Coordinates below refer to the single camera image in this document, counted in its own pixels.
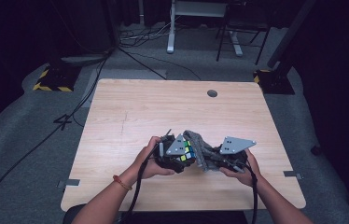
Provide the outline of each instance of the forearm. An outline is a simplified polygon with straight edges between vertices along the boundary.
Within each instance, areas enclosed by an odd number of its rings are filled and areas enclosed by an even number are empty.
[[[119,179],[130,187],[136,182],[137,173],[128,169]],[[113,223],[127,193],[120,183],[112,182],[82,208],[73,223]]]
[[[259,198],[264,202],[274,223],[312,223],[298,208],[284,198],[264,177],[257,183]]]

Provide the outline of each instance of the black chair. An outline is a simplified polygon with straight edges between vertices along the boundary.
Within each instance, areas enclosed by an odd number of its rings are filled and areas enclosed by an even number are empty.
[[[265,42],[268,34],[270,33],[271,26],[268,21],[267,10],[264,8],[260,1],[231,1],[227,4],[226,12],[224,15],[223,24],[218,29],[216,38],[221,31],[220,46],[218,48],[218,54],[216,61],[220,57],[221,47],[223,44],[224,34],[226,31],[251,33],[255,34],[248,45],[240,43],[231,43],[233,45],[242,45],[250,47],[259,47],[259,53],[255,65],[258,64],[261,52],[264,49]],[[251,45],[260,32],[265,32],[264,40],[261,45]]]

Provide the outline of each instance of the orange bracelet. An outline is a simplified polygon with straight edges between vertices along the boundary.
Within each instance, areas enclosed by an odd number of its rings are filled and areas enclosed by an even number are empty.
[[[114,181],[116,181],[117,183],[121,184],[122,187],[124,187],[127,190],[132,190],[132,187],[128,187],[126,186],[124,183],[122,183],[122,181],[119,179],[119,176],[117,175],[113,175],[113,179]]]

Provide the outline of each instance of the table top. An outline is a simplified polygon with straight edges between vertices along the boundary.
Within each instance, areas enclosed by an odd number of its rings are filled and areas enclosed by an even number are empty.
[[[214,90],[217,97],[208,96]],[[252,82],[101,79],[91,104],[62,209],[87,203],[134,160],[151,136],[199,133],[212,147],[232,136],[255,140],[250,151],[261,173],[296,207],[305,200],[292,171],[262,92]],[[120,211],[127,211],[134,190]],[[245,210],[253,208],[252,189],[196,164],[181,174],[142,181],[134,211]],[[264,208],[259,201],[258,208]]]

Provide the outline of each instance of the person's right arm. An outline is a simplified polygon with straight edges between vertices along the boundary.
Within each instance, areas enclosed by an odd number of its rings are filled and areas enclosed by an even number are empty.
[[[248,160],[253,172],[257,177],[257,191],[259,198],[264,202],[271,214],[274,223],[313,223],[298,208],[284,198],[260,173],[258,163],[254,155],[246,150]],[[231,170],[221,167],[224,175],[237,178],[241,183],[251,187],[252,179],[250,172],[245,169],[244,174],[234,173]]]

